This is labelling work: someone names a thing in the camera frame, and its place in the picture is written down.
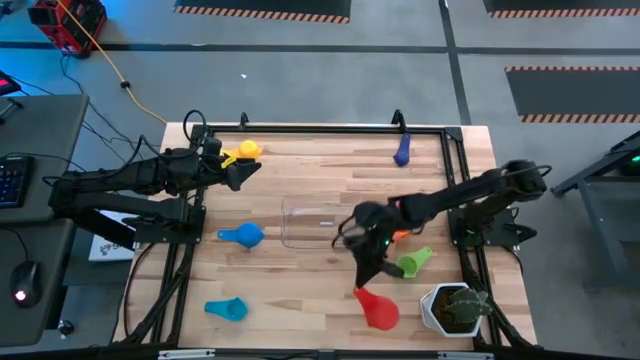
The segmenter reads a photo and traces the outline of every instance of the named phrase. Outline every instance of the computer mouse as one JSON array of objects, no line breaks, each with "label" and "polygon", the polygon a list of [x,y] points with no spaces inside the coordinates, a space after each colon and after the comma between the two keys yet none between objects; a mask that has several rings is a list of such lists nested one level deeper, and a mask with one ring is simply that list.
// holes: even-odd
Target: computer mouse
[{"label": "computer mouse", "polygon": [[25,261],[16,266],[9,280],[11,298],[21,308],[34,307],[42,295],[38,263]]}]

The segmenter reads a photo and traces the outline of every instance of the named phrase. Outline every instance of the transparent bin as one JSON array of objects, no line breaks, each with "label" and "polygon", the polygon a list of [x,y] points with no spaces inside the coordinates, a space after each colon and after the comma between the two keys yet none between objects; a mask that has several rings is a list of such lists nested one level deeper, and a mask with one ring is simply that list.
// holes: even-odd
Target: transparent bin
[{"label": "transparent bin", "polygon": [[[331,249],[338,226],[362,197],[351,194],[287,195],[282,200],[282,244],[294,249]],[[344,249],[341,241],[336,249]]]}]

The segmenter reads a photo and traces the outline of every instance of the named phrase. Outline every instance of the orange striped edge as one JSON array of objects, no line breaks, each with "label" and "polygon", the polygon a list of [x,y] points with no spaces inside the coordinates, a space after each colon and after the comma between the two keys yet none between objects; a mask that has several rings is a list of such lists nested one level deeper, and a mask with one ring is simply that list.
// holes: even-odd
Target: orange striped edge
[{"label": "orange striped edge", "polygon": [[288,13],[288,12],[280,12],[280,11],[225,9],[225,8],[211,8],[211,7],[205,7],[205,6],[200,6],[200,7],[177,6],[173,9],[173,12],[176,12],[179,14],[220,15],[220,16],[249,17],[249,18],[255,18],[255,19],[294,20],[294,21],[309,21],[309,22],[322,22],[322,23],[333,23],[333,24],[347,24],[351,21],[351,19],[346,16]]},{"label": "orange striped edge", "polygon": [[507,66],[512,71],[640,71],[638,66]]},{"label": "orange striped edge", "polygon": [[640,16],[640,8],[625,9],[565,9],[565,10],[498,10],[488,13],[490,18],[543,18],[543,17],[595,17]]},{"label": "orange striped edge", "polygon": [[527,124],[631,124],[640,123],[640,114],[529,114],[521,115]]}]

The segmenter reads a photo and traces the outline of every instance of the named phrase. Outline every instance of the red funnel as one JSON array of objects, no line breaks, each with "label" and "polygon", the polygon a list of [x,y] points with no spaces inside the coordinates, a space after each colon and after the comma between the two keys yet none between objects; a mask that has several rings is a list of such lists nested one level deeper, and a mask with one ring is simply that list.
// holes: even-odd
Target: red funnel
[{"label": "red funnel", "polygon": [[391,330],[396,326],[400,312],[393,301],[374,295],[365,288],[354,289],[353,295],[360,301],[369,326],[380,330]]}]

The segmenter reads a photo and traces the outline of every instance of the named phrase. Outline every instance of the blue funnel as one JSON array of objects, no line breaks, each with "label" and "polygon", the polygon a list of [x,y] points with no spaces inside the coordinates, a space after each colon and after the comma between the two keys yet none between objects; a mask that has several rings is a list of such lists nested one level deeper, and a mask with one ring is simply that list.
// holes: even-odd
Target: blue funnel
[{"label": "blue funnel", "polygon": [[229,321],[240,321],[247,316],[249,309],[240,298],[223,301],[209,301],[204,305],[204,311],[209,314],[220,315]]},{"label": "blue funnel", "polygon": [[220,240],[235,241],[247,249],[251,249],[264,239],[264,233],[260,226],[254,223],[244,223],[237,229],[219,230],[218,238]]}]

